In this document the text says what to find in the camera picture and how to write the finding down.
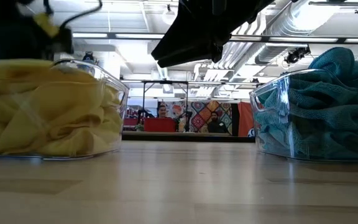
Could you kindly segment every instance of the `black object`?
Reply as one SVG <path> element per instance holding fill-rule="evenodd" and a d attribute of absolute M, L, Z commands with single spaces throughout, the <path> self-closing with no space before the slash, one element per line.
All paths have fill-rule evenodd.
<path fill-rule="evenodd" d="M 57 35 L 51 37 L 43 30 L 32 16 L 19 12 L 17 3 L 28 5 L 34 0 L 0 0 L 0 59 L 36 58 L 53 60 L 54 53 L 66 52 L 72 54 L 72 33 L 66 25 L 74 19 L 100 10 L 99 6 L 67 19 L 59 27 Z M 44 0 L 46 15 L 53 14 L 49 0 Z"/>
<path fill-rule="evenodd" d="M 147 112 L 146 110 L 138 110 L 137 111 L 137 124 L 140 124 L 142 121 L 142 114 L 144 114 L 145 118 L 154 118 L 152 114 Z"/>
<path fill-rule="evenodd" d="M 94 61 L 93 52 L 85 52 L 84 57 L 82 58 L 83 61 L 85 60 L 92 60 Z"/>
<path fill-rule="evenodd" d="M 288 56 L 285 57 L 284 61 L 291 65 L 297 63 L 299 60 L 303 59 L 305 55 L 310 54 L 310 48 L 307 47 L 298 47 L 294 51 L 288 53 Z"/>
<path fill-rule="evenodd" d="M 162 68 L 202 59 L 216 63 L 222 58 L 223 45 L 231 32 L 245 22 L 254 22 L 258 12 L 272 2 L 180 0 L 177 18 L 152 56 Z"/>
<path fill-rule="evenodd" d="M 198 136 L 193 133 L 181 134 L 154 134 L 144 132 L 137 133 L 124 131 L 122 133 L 124 141 L 177 141 L 177 142 L 245 142 L 255 143 L 255 137 L 232 137 L 232 136 Z"/>
<path fill-rule="evenodd" d="M 189 130 L 190 130 L 190 118 L 191 118 L 192 115 L 193 115 L 193 112 L 186 111 L 186 112 L 182 113 L 181 115 L 179 115 L 177 118 L 175 118 L 174 119 L 175 120 L 175 131 L 176 132 L 179 131 L 180 119 L 185 116 L 186 117 L 185 131 L 189 132 Z"/>
<path fill-rule="evenodd" d="M 238 137 L 240 126 L 240 111 L 238 103 L 231 103 L 231 124 L 232 124 L 232 136 Z"/>
<path fill-rule="evenodd" d="M 342 3 L 342 2 L 346 2 L 347 0 L 327 0 L 327 2 L 332 2 L 332 3 Z M 358 6 L 357 9 L 354 11 L 354 14 L 358 14 Z"/>
<path fill-rule="evenodd" d="M 220 121 L 211 121 L 208 123 L 208 132 L 209 133 L 229 133 L 226 125 Z"/>

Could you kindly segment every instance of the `person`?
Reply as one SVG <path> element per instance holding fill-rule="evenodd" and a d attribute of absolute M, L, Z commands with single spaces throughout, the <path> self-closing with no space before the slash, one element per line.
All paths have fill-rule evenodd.
<path fill-rule="evenodd" d="M 164 105 L 161 105 L 158 108 L 158 117 L 159 118 L 166 118 L 167 117 L 167 108 Z"/>
<path fill-rule="evenodd" d="M 209 133 L 228 133 L 226 125 L 218 118 L 218 113 L 213 111 L 211 113 L 211 122 L 208 124 Z"/>

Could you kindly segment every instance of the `ceiling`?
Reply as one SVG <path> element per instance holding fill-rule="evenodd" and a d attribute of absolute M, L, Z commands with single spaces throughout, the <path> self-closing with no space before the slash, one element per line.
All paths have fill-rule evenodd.
<path fill-rule="evenodd" d="M 170 4 L 172 11 L 175 12 L 177 6 L 176 1 L 170 0 L 156 0 L 156 1 L 136 1 L 136 0 L 105 0 L 103 1 L 104 5 L 102 10 L 80 18 L 78 20 L 70 23 L 70 27 L 73 29 L 73 32 L 126 32 L 126 33 L 165 33 L 170 27 L 170 21 L 174 20 L 175 16 L 173 12 L 166 13 L 167 4 Z M 264 23 L 264 26 L 269 28 L 270 22 L 279 12 L 287 6 L 290 0 L 277 0 L 274 5 L 269 6 L 263 10 L 260 14 L 265 17 L 265 21 L 261 19 L 257 20 L 257 27 L 263 27 L 261 24 Z M 53 22 L 56 24 L 61 24 L 65 19 L 71 17 L 79 12 L 85 11 L 92 7 L 97 6 L 96 0 L 50 0 L 53 10 L 55 11 Z M 358 14 L 354 13 L 354 7 L 342 7 L 340 10 L 336 11 L 327 21 L 323 23 L 319 28 L 314 30 L 310 35 L 314 36 L 352 36 L 358 37 Z M 38 0 L 28 8 L 23 9 L 26 13 L 38 13 L 43 12 L 44 8 L 42 1 Z M 319 17 L 318 12 L 306 12 L 314 13 L 309 15 L 311 18 Z M 151 75 L 153 72 L 157 73 L 157 65 L 154 59 L 151 57 L 150 53 L 152 49 L 158 43 L 157 40 L 91 40 L 91 39 L 76 39 L 75 47 L 76 52 L 74 57 L 82 58 L 85 50 L 94 51 L 95 56 L 104 61 L 104 63 L 109 63 L 109 52 L 115 51 L 119 52 L 119 55 L 124 60 L 124 63 L 121 65 L 121 77 L 124 79 L 150 79 L 156 78 Z M 274 61 L 270 63 L 270 66 L 263 68 L 262 70 L 247 74 L 247 80 L 253 76 L 261 77 L 260 79 L 264 82 L 267 82 L 274 77 L 278 77 L 281 73 L 287 71 L 294 71 L 299 69 L 307 68 L 308 65 L 313 61 L 313 58 L 319 56 L 327 49 L 334 47 L 333 45 L 323 45 L 323 44 L 310 44 L 311 55 L 307 56 L 301 60 L 296 65 L 290 67 L 286 66 L 283 63 L 283 56 L 279 55 L 275 57 Z M 355 56 L 358 58 L 358 45 L 347 45 L 353 50 Z M 237 61 L 236 66 L 227 67 L 227 74 L 223 75 L 220 78 L 230 79 L 230 76 L 236 73 L 236 68 L 241 62 L 240 59 L 247 57 L 250 50 L 245 51 L 243 54 L 239 55 L 239 60 Z M 234 52 L 228 54 L 228 58 L 232 56 Z M 174 67 L 168 68 L 168 78 L 171 71 L 176 71 L 176 74 L 179 74 L 179 71 L 184 72 L 182 76 L 175 75 L 175 79 L 192 79 L 194 77 L 195 66 L 200 62 L 186 63 L 183 65 L 177 65 Z M 201 63 L 211 64 L 210 61 L 203 61 Z M 200 71 L 201 78 L 205 75 L 208 67 Z"/>

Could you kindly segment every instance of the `blue towel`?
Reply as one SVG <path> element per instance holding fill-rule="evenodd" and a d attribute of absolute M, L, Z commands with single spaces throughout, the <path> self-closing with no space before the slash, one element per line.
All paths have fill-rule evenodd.
<path fill-rule="evenodd" d="M 290 75 L 258 96 L 271 108 L 254 113 L 263 148 L 305 159 L 358 159 L 358 62 L 336 47 L 309 68 L 319 70 Z"/>

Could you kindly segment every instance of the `white ceiling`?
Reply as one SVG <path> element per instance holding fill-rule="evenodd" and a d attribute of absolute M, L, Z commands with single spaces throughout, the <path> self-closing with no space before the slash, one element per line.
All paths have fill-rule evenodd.
<path fill-rule="evenodd" d="M 289 1 L 290 0 L 275 1 L 276 6 L 270 7 L 269 10 L 266 11 L 268 15 L 267 21 L 277 14 Z M 68 17 L 98 5 L 96 0 L 50 0 L 50 2 L 55 11 L 53 21 L 56 24 L 61 24 Z M 73 21 L 70 24 L 70 27 L 73 29 L 73 32 L 165 33 L 169 28 L 169 25 L 163 21 L 162 15 L 167 6 L 165 3 L 156 4 L 155 2 L 152 2 L 154 4 L 149 4 L 150 2 L 152 1 L 137 2 L 134 0 L 105 0 L 102 10 L 96 14 Z M 172 9 L 175 10 L 175 3 L 173 2 L 172 4 Z M 33 13 L 44 11 L 42 1 L 38 0 L 33 3 L 30 6 L 30 9 Z M 333 15 L 327 23 L 314 31 L 312 35 L 358 36 L 358 14 L 354 14 L 353 11 L 354 9 L 348 9 L 347 13 L 344 13 L 345 10 L 341 10 L 340 13 Z M 131 73 L 150 74 L 150 71 L 157 69 L 155 61 L 150 56 L 150 46 L 148 48 L 148 44 L 151 42 L 151 40 L 75 40 L 76 45 L 115 46 L 128 65 L 121 67 L 121 73 L 124 77 Z M 312 55 L 317 57 L 334 46 L 311 44 L 310 47 Z M 358 55 L 358 45 L 347 45 L 346 47 L 351 48 L 355 55 Z M 78 51 L 76 52 L 76 55 L 81 55 L 82 53 L 82 51 Z M 95 52 L 95 55 L 102 59 L 106 54 L 105 52 Z M 312 60 L 312 57 L 304 58 L 299 64 L 288 70 L 307 68 Z M 277 67 L 267 67 L 262 72 L 267 76 L 277 77 L 282 72 L 288 71 L 282 68 L 280 61 L 282 61 L 282 58 L 278 60 Z M 196 63 L 187 63 L 168 69 L 193 72 L 195 64 Z"/>

